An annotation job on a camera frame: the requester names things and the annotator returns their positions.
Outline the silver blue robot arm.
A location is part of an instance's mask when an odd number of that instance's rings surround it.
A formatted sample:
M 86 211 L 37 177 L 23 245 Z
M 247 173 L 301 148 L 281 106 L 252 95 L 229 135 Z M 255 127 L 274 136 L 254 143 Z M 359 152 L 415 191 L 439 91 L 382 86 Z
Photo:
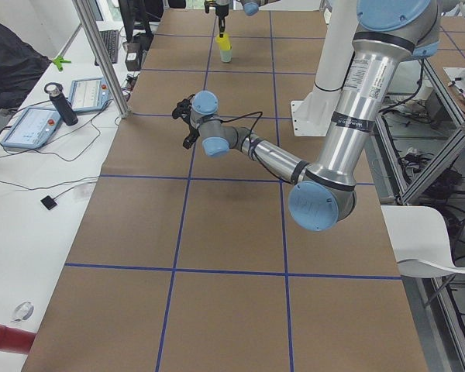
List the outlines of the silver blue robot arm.
M 243 7 L 243 11 L 247 16 L 255 15 L 260 7 L 269 5 L 270 3 L 275 3 L 277 0 L 241 0 L 239 3 Z M 226 33 L 226 17 L 229 15 L 229 10 L 231 9 L 231 1 L 228 0 L 211 0 L 204 1 L 205 12 L 210 13 L 210 8 L 215 10 L 215 15 L 218 19 L 219 25 L 219 36 L 223 38 Z
M 358 25 L 351 39 L 354 56 L 316 162 L 308 163 L 257 136 L 252 129 L 227 126 L 219 100 L 200 91 L 178 102 L 174 119 L 188 124 L 185 148 L 201 140 L 205 154 L 220 157 L 238 150 L 276 178 L 292 184 L 291 217 L 311 231 L 332 228 L 356 205 L 353 171 L 374 127 L 398 65 L 437 51 L 441 1 L 358 1 Z

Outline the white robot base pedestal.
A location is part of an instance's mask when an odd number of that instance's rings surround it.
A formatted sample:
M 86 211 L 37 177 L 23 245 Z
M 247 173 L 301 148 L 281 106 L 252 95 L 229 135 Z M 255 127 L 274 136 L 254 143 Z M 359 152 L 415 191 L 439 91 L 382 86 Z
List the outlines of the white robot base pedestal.
M 324 136 L 341 95 L 353 57 L 357 2 L 334 1 L 313 89 L 302 101 L 291 103 L 296 136 Z

